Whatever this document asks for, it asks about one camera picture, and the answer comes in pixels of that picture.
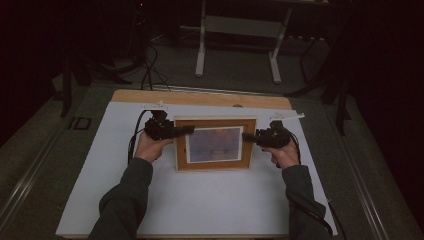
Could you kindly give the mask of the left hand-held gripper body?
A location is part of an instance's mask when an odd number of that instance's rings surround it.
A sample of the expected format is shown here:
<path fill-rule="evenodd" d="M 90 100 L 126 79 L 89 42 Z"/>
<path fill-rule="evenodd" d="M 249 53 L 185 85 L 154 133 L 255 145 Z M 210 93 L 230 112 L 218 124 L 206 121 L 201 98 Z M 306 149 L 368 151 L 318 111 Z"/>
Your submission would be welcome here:
<path fill-rule="evenodd" d="M 155 141 L 173 139 L 174 123 L 167 118 L 166 107 L 157 103 L 146 105 L 144 109 L 152 113 L 152 117 L 145 123 L 144 132 Z"/>

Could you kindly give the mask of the white metal desk frame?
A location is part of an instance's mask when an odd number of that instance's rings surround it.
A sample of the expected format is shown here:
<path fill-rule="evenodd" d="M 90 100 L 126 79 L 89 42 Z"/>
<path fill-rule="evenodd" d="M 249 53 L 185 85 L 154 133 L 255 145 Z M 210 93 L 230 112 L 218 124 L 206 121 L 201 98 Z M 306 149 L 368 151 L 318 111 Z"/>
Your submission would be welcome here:
<path fill-rule="evenodd" d="M 287 8 L 283 14 L 283 21 L 272 22 L 265 20 L 253 20 L 246 18 L 224 17 L 208 15 L 206 10 L 206 0 L 201 1 L 200 17 L 200 41 L 197 55 L 195 76 L 202 77 L 206 55 L 205 37 L 207 32 L 236 34 L 255 37 L 268 37 L 276 40 L 275 47 L 268 53 L 269 64 L 275 84 L 282 82 L 277 57 L 282 45 L 289 20 L 292 15 L 292 8 Z"/>

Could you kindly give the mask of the person's left hand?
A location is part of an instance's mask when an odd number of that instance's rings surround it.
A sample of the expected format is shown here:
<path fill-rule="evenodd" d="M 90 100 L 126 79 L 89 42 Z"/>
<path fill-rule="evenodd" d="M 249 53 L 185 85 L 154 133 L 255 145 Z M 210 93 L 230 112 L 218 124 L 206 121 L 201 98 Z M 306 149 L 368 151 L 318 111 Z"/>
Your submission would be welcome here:
<path fill-rule="evenodd" d="M 139 142 L 134 156 L 149 163 L 156 161 L 161 155 L 165 146 L 172 144 L 172 139 L 153 140 L 145 132 L 140 135 Z"/>

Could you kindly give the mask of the wooden picture frame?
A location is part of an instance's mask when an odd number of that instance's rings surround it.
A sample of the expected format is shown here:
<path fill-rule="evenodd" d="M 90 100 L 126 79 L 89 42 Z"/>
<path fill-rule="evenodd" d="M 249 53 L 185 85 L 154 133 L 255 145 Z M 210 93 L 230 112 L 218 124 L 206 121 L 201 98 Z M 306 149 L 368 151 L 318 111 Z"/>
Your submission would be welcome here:
<path fill-rule="evenodd" d="M 253 143 L 244 134 L 256 131 L 256 116 L 175 116 L 177 128 L 193 128 L 176 139 L 176 169 L 188 171 L 250 168 Z"/>

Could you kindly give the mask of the metal floor rail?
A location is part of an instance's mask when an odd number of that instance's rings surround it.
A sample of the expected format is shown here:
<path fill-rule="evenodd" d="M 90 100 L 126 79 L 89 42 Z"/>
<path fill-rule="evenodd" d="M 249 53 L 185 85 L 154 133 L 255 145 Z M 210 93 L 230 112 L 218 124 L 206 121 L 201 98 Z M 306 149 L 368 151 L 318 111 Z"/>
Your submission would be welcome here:
<path fill-rule="evenodd" d="M 45 165 L 45 159 L 47 155 L 51 151 L 58 137 L 66 129 L 65 125 L 66 123 L 62 122 L 58 126 L 54 127 L 53 130 L 49 133 L 46 141 L 43 143 L 42 147 L 38 150 L 34 159 L 31 161 L 29 168 L 19 179 L 11 195 L 0 209 L 0 232 L 6 229 L 7 225 L 12 222 L 20 206 L 25 201 L 27 195 L 32 189 L 32 186 L 38 178 L 39 172 Z"/>
<path fill-rule="evenodd" d="M 363 212 L 367 218 L 371 232 L 375 240 L 389 240 L 387 231 L 381 221 L 380 215 L 375 207 L 374 201 L 370 192 L 365 184 L 365 181 L 356 165 L 356 159 L 350 150 L 347 141 L 341 135 L 332 115 L 333 110 L 330 106 L 324 106 L 324 112 L 330 122 L 331 130 L 337 135 L 338 142 L 340 143 L 347 162 L 347 169 L 351 176 L 355 191 L 358 195 Z"/>

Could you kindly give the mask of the black floor bracket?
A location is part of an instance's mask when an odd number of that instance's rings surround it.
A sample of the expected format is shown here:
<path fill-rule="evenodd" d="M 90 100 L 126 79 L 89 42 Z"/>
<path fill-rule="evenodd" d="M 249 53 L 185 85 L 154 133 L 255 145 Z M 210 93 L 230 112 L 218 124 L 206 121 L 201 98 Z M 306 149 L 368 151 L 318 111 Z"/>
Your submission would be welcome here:
<path fill-rule="evenodd" d="M 68 130 L 88 130 L 91 126 L 92 119 L 86 117 L 73 117 L 68 124 Z"/>

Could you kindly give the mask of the person's right hand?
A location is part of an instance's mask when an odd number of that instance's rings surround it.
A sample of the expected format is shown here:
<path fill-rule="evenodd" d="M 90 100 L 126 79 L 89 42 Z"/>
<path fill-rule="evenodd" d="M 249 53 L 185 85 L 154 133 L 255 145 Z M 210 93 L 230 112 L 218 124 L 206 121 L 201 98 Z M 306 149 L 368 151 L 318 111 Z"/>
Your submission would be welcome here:
<path fill-rule="evenodd" d="M 286 169 L 300 164 L 299 150 L 293 140 L 282 148 L 262 147 L 264 152 L 271 154 L 271 162 L 279 166 L 281 169 Z"/>

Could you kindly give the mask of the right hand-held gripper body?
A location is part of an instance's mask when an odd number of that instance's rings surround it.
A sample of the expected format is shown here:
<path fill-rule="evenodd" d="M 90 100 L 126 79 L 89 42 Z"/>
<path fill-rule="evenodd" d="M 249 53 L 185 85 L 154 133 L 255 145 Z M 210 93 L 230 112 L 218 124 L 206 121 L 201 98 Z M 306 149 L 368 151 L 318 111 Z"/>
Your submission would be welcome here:
<path fill-rule="evenodd" d="M 261 147 L 283 148 L 293 141 L 296 146 L 299 145 L 298 139 L 294 133 L 288 130 L 283 122 L 303 118 L 304 114 L 282 115 L 275 113 L 270 117 L 270 127 L 256 130 L 256 144 Z"/>

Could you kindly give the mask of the white table sheet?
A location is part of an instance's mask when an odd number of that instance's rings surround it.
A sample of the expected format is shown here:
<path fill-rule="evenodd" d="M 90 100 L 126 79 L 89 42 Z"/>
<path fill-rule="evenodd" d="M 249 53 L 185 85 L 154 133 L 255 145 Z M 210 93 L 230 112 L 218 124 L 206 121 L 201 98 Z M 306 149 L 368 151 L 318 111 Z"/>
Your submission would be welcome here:
<path fill-rule="evenodd" d="M 56 230 L 66 238 L 84 238 L 99 217 L 101 197 L 127 167 L 128 143 L 143 103 L 111 102 L 106 108 L 86 161 Z M 288 202 L 280 169 L 255 147 L 249 169 L 179 172 L 175 148 L 164 148 L 153 166 L 141 238 L 271 237 L 288 232 Z"/>

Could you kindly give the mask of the black metal stand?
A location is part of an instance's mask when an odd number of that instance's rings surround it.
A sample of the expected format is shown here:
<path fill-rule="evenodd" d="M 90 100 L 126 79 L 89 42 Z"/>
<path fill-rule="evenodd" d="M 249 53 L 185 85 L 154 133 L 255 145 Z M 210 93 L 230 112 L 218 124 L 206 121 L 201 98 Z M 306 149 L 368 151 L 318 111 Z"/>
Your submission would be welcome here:
<path fill-rule="evenodd" d="M 76 78 L 80 85 L 89 86 L 92 80 L 88 69 L 92 68 L 95 72 L 100 73 L 109 81 L 119 84 L 130 84 L 130 81 L 122 79 L 118 74 L 134 70 L 139 67 L 140 63 L 140 59 L 135 58 L 132 59 L 131 63 L 127 66 L 109 69 L 82 53 L 66 53 L 62 62 L 62 90 L 57 91 L 54 96 L 55 100 L 60 100 L 63 103 L 61 117 L 65 117 L 72 106 L 72 76 Z"/>
<path fill-rule="evenodd" d="M 351 77 L 348 61 L 343 57 L 340 45 L 340 37 L 346 23 L 347 20 L 342 20 L 340 23 L 333 23 L 323 27 L 324 34 L 322 37 L 329 46 L 329 51 L 322 65 L 317 73 L 310 80 L 307 80 L 303 60 L 318 41 L 315 38 L 301 55 L 300 59 L 302 75 L 307 85 L 299 90 L 285 93 L 286 97 L 299 97 L 312 90 L 324 87 L 325 90 L 320 97 L 323 104 L 332 104 L 335 100 L 338 100 L 335 124 L 342 136 L 345 135 L 344 120 L 346 117 L 348 85 Z"/>

